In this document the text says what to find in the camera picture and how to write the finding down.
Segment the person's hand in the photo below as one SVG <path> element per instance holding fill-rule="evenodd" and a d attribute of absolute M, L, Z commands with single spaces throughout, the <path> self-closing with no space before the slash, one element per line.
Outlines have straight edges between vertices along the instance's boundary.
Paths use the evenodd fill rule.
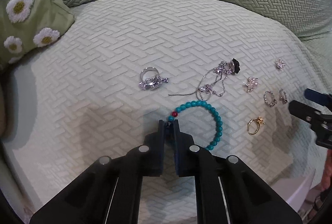
<path fill-rule="evenodd" d="M 321 179 L 321 190 L 327 190 L 331 185 L 332 177 L 332 150 L 329 149 L 326 155 L 325 167 Z"/>

